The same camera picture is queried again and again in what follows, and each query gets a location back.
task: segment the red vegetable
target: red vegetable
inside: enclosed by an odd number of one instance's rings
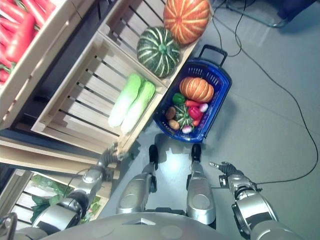
[[[188,113],[189,113],[189,116],[191,118],[193,118],[193,120],[201,119],[201,117],[203,115],[203,113],[200,111],[200,109],[196,106],[189,107]]]
[[[56,9],[56,5],[54,5],[51,0],[35,0],[37,4],[45,11],[45,17],[48,19],[51,13]]]
[[[4,27],[0,29],[0,43],[5,46],[8,46],[12,40],[12,34],[6,30]]]
[[[9,78],[9,73],[7,73],[5,70],[0,69],[0,83],[5,83]]]
[[[19,26],[10,45],[5,51],[6,59],[17,63],[25,53],[34,36],[35,17],[27,14],[24,22]]]
[[[185,101],[184,104],[185,104],[187,107],[193,107],[193,106],[198,107],[198,106],[200,106],[201,103],[198,103],[198,102],[192,101],[192,100],[187,100],[187,101]]]
[[[201,115],[201,117],[199,119],[192,121],[192,125],[197,127],[200,124],[203,115],[204,115],[204,113],[202,112],[202,115]]]
[[[46,21],[46,14],[41,7],[35,2],[35,0],[22,0],[26,9],[35,17],[36,23],[41,28]]]
[[[0,17],[0,25],[12,33],[15,33],[19,28],[19,24],[10,21],[4,17]]]
[[[6,47],[0,44],[0,64],[5,65],[7,68],[11,69],[12,64],[5,56]]]
[[[0,9],[16,20],[18,23],[22,23],[27,16],[27,12],[22,10],[17,5],[14,5],[8,1],[0,1]]]

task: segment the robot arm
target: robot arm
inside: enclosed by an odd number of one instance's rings
[[[302,240],[279,222],[271,204],[260,194],[261,190],[242,171],[227,162],[209,162],[209,165],[225,174],[219,177],[220,184],[233,194],[235,203],[231,207],[242,237],[251,240]]]

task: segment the gray floor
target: gray floor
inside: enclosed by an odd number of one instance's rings
[[[232,29],[240,17],[225,9],[216,16]],[[223,48],[233,54],[238,47],[232,33],[217,23]],[[316,2],[281,29],[243,18],[238,28],[243,48],[271,76],[292,92],[305,121],[320,147],[320,4]],[[210,24],[197,45],[219,46]],[[203,142],[202,165],[213,186],[218,172],[208,161],[228,161],[255,182],[284,180],[306,173],[315,163],[315,148],[303,127],[294,101],[279,89],[243,53],[227,58],[223,68],[233,85]],[[139,155],[111,196],[101,217],[115,214],[124,187],[148,162],[148,148],[156,142],[160,161],[156,172],[158,191],[149,196],[147,208],[185,209],[186,178],[190,170],[191,145],[161,134],[154,122],[138,137]],[[306,240],[320,236],[320,164],[307,177],[289,183],[263,185],[279,219]],[[233,198],[226,189],[213,189],[217,207],[217,230],[232,240],[242,239],[233,217]]]

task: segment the wooden shelf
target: wooden shelf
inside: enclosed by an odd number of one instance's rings
[[[59,50],[95,0],[60,1],[0,89],[0,129],[11,126]]]

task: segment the small pumpkin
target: small pumpkin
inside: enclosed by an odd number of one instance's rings
[[[189,44],[205,31],[209,14],[208,0],[167,0],[163,11],[164,27],[180,44]]]
[[[172,33],[161,26],[147,27],[136,48],[137,58],[159,78],[171,75],[180,62],[180,48]]]
[[[180,129],[186,125],[191,125],[193,119],[189,116],[188,108],[186,105],[174,105],[175,108],[175,117],[174,119],[179,123]]]
[[[186,77],[179,85],[180,92],[198,103],[208,103],[214,96],[214,87],[201,77]]]

